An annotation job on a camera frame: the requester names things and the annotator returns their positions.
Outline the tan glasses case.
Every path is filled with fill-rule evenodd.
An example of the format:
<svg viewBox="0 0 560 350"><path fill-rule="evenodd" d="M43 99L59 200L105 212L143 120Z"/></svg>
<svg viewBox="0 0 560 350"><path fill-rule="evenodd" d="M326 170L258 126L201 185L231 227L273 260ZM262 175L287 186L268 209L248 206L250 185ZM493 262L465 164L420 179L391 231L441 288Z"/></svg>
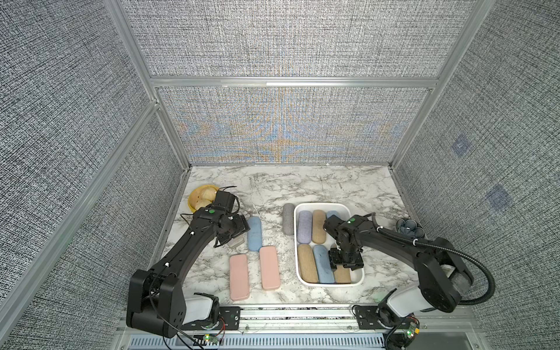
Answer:
<svg viewBox="0 0 560 350"><path fill-rule="evenodd" d="M337 266L333 272L336 284L351 284L351 270L343 266Z"/></svg>
<svg viewBox="0 0 560 350"><path fill-rule="evenodd" d="M318 272L314 259L314 253L311 246L308 244L300 244L298 247L298 266L300 277L303 281L309 284L316 284L319 282Z"/></svg>
<svg viewBox="0 0 560 350"><path fill-rule="evenodd" d="M322 210L314 210L312 213L312 237L311 240L315 244L324 244L326 242L327 233L323 226L326 220L326 213Z"/></svg>

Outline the purple fabric glasses case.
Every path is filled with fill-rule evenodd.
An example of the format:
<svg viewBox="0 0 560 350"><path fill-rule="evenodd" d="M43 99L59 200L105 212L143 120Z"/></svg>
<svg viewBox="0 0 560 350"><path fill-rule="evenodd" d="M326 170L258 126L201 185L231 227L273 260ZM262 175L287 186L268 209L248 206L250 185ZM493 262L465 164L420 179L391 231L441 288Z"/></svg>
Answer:
<svg viewBox="0 0 560 350"><path fill-rule="evenodd" d="M297 241L299 244L309 244L312 240L313 214L310 211L300 211L297 223Z"/></svg>

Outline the grey-beige rectangular glasses case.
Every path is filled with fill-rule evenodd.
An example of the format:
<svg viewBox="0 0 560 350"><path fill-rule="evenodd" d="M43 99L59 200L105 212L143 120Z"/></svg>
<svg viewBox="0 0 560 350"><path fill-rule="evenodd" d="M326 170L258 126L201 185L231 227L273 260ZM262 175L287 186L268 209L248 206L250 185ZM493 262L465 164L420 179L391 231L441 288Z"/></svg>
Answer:
<svg viewBox="0 0 560 350"><path fill-rule="evenodd" d="M245 237L238 236L227 243L227 246L231 249L236 249L237 247L241 246L245 242Z"/></svg>

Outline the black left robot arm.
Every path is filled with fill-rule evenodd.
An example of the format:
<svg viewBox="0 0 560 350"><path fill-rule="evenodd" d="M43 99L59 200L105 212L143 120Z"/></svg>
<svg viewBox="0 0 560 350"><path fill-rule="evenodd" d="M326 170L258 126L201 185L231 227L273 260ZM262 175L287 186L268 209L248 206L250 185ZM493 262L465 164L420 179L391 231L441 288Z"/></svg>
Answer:
<svg viewBox="0 0 560 350"><path fill-rule="evenodd" d="M151 334L173 338L184 324L215 326L220 318L219 298L196 293L185 299L183 284L201 252L210 243L216 248L249 231L239 214L239 198L217 191L214 201L199 208L182 238L148 270L139 269L130 280L126 325Z"/></svg>

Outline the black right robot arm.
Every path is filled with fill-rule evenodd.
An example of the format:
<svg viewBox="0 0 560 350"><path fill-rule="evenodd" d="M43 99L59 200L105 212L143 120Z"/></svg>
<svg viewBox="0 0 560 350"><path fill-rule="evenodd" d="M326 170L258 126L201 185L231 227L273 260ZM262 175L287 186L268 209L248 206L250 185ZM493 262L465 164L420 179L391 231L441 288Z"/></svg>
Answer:
<svg viewBox="0 0 560 350"><path fill-rule="evenodd" d="M453 312L474 283L465 258L453 253L453 245L445 239L410 239L383 228L373 216L354 215L342 220L333 215L325 220L323 229L337 244L329 251L334 271L338 266L353 271L363 268L362 251L366 246L405 263L417 273L418 284L393 290L379 302L378 322L385 328L422 310Z"/></svg>

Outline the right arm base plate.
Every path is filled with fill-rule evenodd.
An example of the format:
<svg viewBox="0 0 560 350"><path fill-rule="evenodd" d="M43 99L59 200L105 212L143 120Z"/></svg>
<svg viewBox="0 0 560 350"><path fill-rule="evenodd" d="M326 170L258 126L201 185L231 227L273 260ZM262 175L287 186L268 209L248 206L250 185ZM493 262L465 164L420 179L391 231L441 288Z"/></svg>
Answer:
<svg viewBox="0 0 560 350"><path fill-rule="evenodd" d="M360 306L351 308L361 330L390 330L394 327L405 329L413 322L410 317L399 317L386 306Z"/></svg>

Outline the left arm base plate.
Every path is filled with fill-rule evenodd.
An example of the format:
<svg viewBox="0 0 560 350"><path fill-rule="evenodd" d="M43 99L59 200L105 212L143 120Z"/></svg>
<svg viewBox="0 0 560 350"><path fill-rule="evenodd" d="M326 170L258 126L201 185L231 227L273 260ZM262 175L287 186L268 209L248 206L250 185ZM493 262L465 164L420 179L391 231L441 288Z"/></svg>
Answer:
<svg viewBox="0 0 560 350"><path fill-rule="evenodd" d="M210 331L238 330L242 308L238 306L220 306L217 322L211 324Z"/></svg>

